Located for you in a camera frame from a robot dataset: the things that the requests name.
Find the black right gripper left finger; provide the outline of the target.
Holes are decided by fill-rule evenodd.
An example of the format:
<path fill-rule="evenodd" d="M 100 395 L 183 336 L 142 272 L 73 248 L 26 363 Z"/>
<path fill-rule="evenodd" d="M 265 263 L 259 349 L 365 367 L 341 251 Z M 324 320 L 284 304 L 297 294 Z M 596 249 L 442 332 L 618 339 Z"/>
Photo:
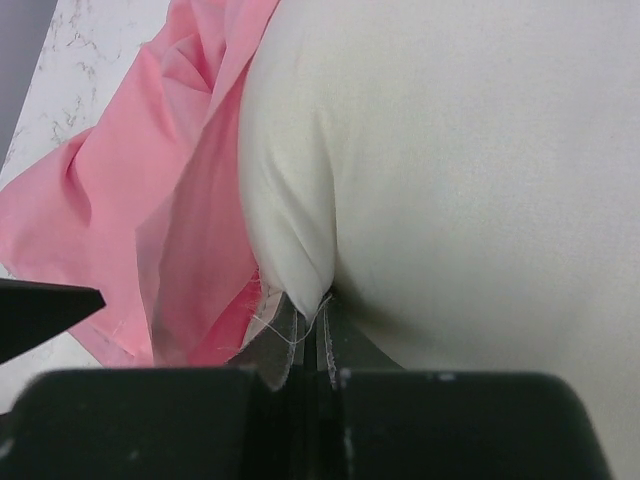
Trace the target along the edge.
<path fill-rule="evenodd" d="M 272 391 L 281 390 L 296 360 L 304 351 L 306 319 L 285 293 L 269 298 L 259 316 L 263 329 L 244 350 L 244 364 L 253 368 Z"/>

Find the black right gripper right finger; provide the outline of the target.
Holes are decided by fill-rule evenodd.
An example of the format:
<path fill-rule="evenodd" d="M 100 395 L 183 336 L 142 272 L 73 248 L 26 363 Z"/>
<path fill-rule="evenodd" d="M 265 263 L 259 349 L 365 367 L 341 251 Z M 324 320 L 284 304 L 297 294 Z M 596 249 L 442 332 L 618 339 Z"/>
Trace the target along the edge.
<path fill-rule="evenodd" d="M 355 324 L 352 312 L 336 294 L 327 294 L 314 319 L 320 377 L 332 390 L 340 387 L 340 372 L 399 371 L 402 367 L 380 350 Z"/>

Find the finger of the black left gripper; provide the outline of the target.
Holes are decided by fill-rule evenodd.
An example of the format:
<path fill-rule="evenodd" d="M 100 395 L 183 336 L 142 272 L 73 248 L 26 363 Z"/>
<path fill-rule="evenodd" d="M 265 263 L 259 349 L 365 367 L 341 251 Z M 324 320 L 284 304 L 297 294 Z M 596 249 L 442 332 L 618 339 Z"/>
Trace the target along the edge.
<path fill-rule="evenodd" d="M 106 305 L 99 290 L 1 279 L 1 363 L 67 331 Z"/>

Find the white pillow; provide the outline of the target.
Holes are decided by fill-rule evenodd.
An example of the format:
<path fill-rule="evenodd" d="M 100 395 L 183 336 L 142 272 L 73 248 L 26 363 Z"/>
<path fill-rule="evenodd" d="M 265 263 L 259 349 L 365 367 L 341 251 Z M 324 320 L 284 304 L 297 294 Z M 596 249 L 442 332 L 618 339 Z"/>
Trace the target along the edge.
<path fill-rule="evenodd" d="M 240 184 L 264 282 L 402 360 L 639 400 L 639 5 L 283 1 Z"/>

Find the pink satin pillowcase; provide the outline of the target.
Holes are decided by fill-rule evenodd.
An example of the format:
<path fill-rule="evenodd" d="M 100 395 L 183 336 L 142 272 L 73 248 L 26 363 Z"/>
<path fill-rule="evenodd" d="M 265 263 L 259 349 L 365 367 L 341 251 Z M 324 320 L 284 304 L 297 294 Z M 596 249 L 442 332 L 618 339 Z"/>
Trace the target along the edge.
<path fill-rule="evenodd" d="M 106 366 L 218 366 L 261 292 L 240 205 L 238 117 L 273 1 L 174 1 L 97 125 L 1 192 L 1 262 L 85 285 L 74 331 Z"/>

